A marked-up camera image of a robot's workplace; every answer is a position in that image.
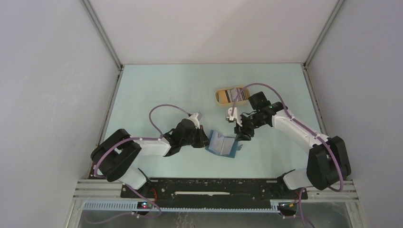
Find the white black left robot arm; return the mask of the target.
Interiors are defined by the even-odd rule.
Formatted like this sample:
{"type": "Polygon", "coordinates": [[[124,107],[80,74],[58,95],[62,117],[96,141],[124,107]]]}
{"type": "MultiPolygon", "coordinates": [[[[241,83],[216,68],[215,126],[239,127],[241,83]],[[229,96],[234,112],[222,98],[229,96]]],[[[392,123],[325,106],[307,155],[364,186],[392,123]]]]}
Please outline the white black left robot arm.
{"type": "Polygon", "coordinates": [[[124,183],[137,197],[144,198],[150,192],[150,181],[140,168],[135,167],[136,158],[169,157],[184,146],[203,148],[209,143],[203,126],[188,118],[181,120],[161,138],[132,137],[125,129],[118,129],[92,151],[90,158],[95,165],[96,177],[124,183]]]}

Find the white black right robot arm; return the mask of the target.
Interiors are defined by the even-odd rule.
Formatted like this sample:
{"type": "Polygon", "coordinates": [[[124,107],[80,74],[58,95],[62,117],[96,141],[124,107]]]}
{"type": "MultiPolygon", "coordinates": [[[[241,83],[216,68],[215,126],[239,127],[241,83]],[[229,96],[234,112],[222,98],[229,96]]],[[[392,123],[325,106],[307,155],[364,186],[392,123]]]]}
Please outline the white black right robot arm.
{"type": "Polygon", "coordinates": [[[302,187],[343,190],[344,180],[351,173],[343,139],[314,131],[296,118],[283,102],[271,103],[263,92],[249,97],[249,103],[253,109],[250,114],[241,114],[236,106],[228,109],[227,120],[236,123],[237,141],[250,141],[256,129],[267,125],[283,132],[308,155],[306,167],[280,176],[276,191],[281,198],[290,198],[302,187]]]}

